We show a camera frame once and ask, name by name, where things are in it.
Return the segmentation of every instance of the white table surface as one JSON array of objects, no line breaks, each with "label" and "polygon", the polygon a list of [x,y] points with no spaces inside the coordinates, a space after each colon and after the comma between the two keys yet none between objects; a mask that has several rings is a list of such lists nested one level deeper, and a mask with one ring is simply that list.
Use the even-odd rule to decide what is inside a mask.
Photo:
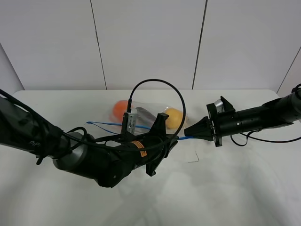
[{"label": "white table surface", "polygon": [[[277,98],[269,90],[182,90],[191,121],[207,116],[206,104],[223,95],[243,110]],[[63,130],[101,121],[129,90],[19,91],[15,97]],[[134,101],[181,108],[172,90],[138,90]],[[96,137],[106,132],[85,125]],[[255,136],[286,140],[301,125]],[[235,139],[243,143],[245,138]],[[246,147],[229,137],[223,146],[184,140],[164,159],[154,177],[134,170],[114,188],[56,169],[51,159],[0,146],[1,226],[277,226],[301,224],[301,142]]]}]

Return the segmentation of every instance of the yellow ball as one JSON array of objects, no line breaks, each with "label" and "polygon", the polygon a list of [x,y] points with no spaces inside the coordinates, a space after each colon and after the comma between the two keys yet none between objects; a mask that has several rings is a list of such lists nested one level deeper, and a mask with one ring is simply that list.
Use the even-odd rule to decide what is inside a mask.
[{"label": "yellow ball", "polygon": [[177,129],[179,128],[182,117],[183,117],[183,112],[174,109],[174,108],[168,108],[165,111],[166,114],[169,115],[168,119],[166,120],[166,126],[169,129]]}]

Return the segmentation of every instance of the white wall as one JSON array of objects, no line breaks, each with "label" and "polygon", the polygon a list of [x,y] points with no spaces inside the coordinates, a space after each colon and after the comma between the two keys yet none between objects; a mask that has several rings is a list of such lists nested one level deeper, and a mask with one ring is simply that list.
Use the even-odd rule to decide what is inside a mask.
[{"label": "white wall", "polygon": [[300,0],[209,0],[195,89],[277,91],[301,45]]},{"label": "white wall", "polygon": [[24,90],[13,66],[0,44],[0,89],[9,94]]},{"label": "white wall", "polygon": [[301,51],[296,56],[277,94],[285,97],[299,84],[301,84]]},{"label": "white wall", "polygon": [[89,0],[1,0],[0,40],[25,89],[105,89]]},{"label": "white wall", "polygon": [[[108,89],[191,89],[205,0],[92,0]],[[146,83],[141,87],[165,88]]]}]

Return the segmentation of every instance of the clear plastic bag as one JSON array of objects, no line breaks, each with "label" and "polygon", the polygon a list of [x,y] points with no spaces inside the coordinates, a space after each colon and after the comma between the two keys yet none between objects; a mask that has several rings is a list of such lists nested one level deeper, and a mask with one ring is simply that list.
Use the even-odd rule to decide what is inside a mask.
[{"label": "clear plastic bag", "polygon": [[[136,109],[138,112],[135,134],[142,134],[148,132],[149,128],[152,127],[158,113],[166,113],[169,115],[166,121],[166,133],[173,134],[178,129],[181,121],[183,112],[175,109],[168,105],[163,104],[147,104],[140,102],[132,102],[131,109]],[[111,122],[116,124],[122,124],[123,114],[127,109],[127,100],[120,100],[116,102],[103,116],[102,122]],[[189,118],[186,115],[185,123],[179,133],[179,136],[184,136],[184,129],[189,127]],[[115,133],[121,132],[120,126],[102,125],[106,129]]]}]

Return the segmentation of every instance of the robotic arm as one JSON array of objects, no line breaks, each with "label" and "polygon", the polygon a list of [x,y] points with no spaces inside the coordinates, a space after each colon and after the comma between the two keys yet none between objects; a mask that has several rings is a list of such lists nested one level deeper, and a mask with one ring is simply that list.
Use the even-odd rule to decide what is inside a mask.
[{"label": "robotic arm", "polygon": [[[166,134],[165,120],[168,115],[164,113],[158,114],[148,133],[135,136],[130,132],[132,125],[135,125],[130,112],[132,96],[136,88],[147,81],[163,82],[178,93],[183,105],[183,117],[175,134]],[[299,86],[287,97],[239,112],[221,97],[214,104],[207,105],[209,117],[185,129],[185,135],[214,141],[216,146],[221,146],[224,136],[291,125],[301,119]],[[65,133],[11,95],[2,90],[0,94],[6,97],[0,97],[0,144],[36,155],[38,165],[43,158],[50,157],[58,169],[94,179],[103,187],[114,187],[132,170],[143,165],[146,165],[146,173],[154,176],[158,165],[177,144],[177,134],[186,114],[183,97],[173,85],[157,79],[145,80],[132,91],[121,134],[95,139],[83,127]],[[98,144],[109,140],[120,145],[110,147]]]}]

